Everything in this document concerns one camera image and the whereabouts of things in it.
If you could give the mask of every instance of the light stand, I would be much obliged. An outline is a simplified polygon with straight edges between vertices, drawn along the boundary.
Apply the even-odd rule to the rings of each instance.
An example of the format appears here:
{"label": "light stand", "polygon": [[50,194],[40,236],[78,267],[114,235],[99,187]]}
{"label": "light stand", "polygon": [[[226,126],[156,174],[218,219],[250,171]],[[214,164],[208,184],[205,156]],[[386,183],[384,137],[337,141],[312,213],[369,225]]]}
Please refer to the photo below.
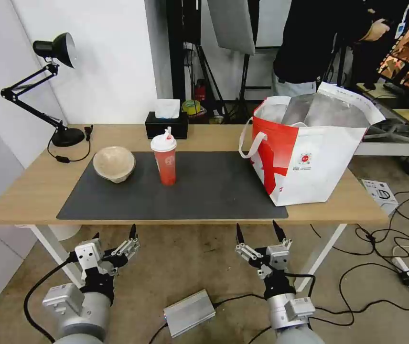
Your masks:
{"label": "light stand", "polygon": [[[53,78],[54,76],[58,75],[58,64],[53,61],[53,58],[57,58],[65,65],[73,68],[73,63],[77,60],[76,53],[75,53],[75,46],[74,41],[69,33],[62,33],[58,37],[56,37],[52,42],[47,41],[35,41],[32,45],[34,52],[43,57],[44,60],[46,58],[50,58],[49,63],[42,68],[41,70],[31,74],[30,76],[24,78],[23,80],[19,81],[18,83],[4,88],[1,90],[0,95],[7,99],[8,101],[18,105],[19,107],[25,109],[26,111],[32,113],[36,117],[40,118],[41,120],[47,122],[48,124],[55,127],[56,131],[55,134],[52,136],[52,143],[56,147],[69,147],[74,146],[81,142],[85,135],[82,130],[77,128],[68,128],[63,124],[63,121],[46,115],[43,112],[40,112],[33,108],[32,106],[24,103],[19,99],[19,97],[23,94],[28,92],[29,90],[35,88],[36,86],[44,83],[45,81]],[[43,72],[50,72],[50,75],[46,76],[40,81],[37,81],[33,84],[25,84],[24,83],[28,80],[31,80],[35,76],[43,73]]]}

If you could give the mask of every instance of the ceramic bowl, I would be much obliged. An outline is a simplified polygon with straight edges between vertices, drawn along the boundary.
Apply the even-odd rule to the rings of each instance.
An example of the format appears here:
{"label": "ceramic bowl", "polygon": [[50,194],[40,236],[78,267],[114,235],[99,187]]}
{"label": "ceramic bowl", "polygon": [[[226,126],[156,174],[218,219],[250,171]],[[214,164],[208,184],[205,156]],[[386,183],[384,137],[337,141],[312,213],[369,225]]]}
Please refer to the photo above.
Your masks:
{"label": "ceramic bowl", "polygon": [[124,147],[105,147],[93,158],[96,173],[114,183],[124,182],[133,172],[136,160]]}

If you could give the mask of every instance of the logo on bag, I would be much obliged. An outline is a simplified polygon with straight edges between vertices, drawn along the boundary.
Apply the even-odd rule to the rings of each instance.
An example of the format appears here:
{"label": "logo on bag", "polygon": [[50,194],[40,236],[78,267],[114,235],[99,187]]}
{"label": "logo on bag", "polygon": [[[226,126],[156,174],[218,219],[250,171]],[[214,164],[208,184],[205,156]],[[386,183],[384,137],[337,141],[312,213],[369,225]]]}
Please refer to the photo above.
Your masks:
{"label": "logo on bag", "polygon": [[299,163],[301,165],[309,165],[311,161],[311,154],[310,153],[304,153],[300,155],[300,161]]}

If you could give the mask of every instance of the lamp arm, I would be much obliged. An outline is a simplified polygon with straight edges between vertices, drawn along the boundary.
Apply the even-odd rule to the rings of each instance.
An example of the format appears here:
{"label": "lamp arm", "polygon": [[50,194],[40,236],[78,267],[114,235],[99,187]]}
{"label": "lamp arm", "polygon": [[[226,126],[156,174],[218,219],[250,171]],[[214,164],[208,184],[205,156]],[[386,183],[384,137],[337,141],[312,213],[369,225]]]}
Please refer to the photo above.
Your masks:
{"label": "lamp arm", "polygon": [[[46,76],[44,79],[37,81],[36,83],[33,84],[29,84],[29,85],[23,85],[26,81],[34,78],[35,76],[45,72],[45,71],[49,71],[51,74]],[[23,101],[21,101],[19,99],[19,96],[22,95],[23,93],[28,92],[29,90],[35,88],[36,86],[44,83],[45,81],[53,78],[54,76],[56,76],[58,74],[58,65],[55,63],[49,63],[47,64],[45,67],[43,67],[41,70],[35,72],[34,74],[31,74],[30,76],[24,78],[23,80],[19,81],[18,83],[4,88],[1,90],[0,95],[7,99],[8,101],[18,105],[19,107],[25,109],[26,111],[32,113],[33,115],[35,115],[36,117],[40,118],[41,120],[47,122],[48,124],[53,125],[55,128],[57,129],[62,129],[64,127],[63,125],[63,121],[61,120],[57,120],[54,119],[51,116],[48,116],[46,114],[44,114],[43,112],[40,112],[38,110],[36,110],[35,108],[33,108],[32,106],[24,103]]]}

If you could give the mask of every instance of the black tissue box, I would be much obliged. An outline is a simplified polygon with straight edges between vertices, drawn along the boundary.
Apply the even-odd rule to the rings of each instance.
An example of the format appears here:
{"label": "black tissue box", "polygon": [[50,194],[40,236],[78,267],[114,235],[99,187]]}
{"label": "black tissue box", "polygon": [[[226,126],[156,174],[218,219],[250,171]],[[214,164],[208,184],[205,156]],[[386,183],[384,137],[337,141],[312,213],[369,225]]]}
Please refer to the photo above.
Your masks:
{"label": "black tissue box", "polygon": [[189,126],[187,112],[181,112],[178,118],[156,118],[155,112],[149,112],[146,119],[147,138],[153,139],[157,135],[165,133],[165,129],[171,127],[171,135],[175,139],[186,139]]}

